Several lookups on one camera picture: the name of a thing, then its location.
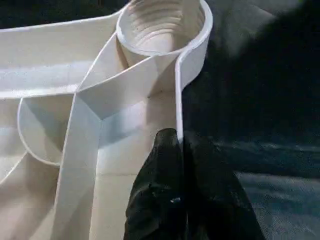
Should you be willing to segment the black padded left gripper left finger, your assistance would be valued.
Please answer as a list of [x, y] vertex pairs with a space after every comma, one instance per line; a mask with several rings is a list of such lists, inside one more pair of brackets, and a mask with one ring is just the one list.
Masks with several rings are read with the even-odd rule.
[[177, 131], [158, 131], [130, 191], [123, 239], [182, 240], [184, 167]]

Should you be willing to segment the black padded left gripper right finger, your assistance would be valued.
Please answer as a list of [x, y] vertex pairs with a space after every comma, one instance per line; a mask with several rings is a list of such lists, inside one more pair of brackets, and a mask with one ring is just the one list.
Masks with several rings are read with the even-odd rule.
[[183, 160], [187, 239], [265, 239], [249, 198], [219, 147], [187, 131]]

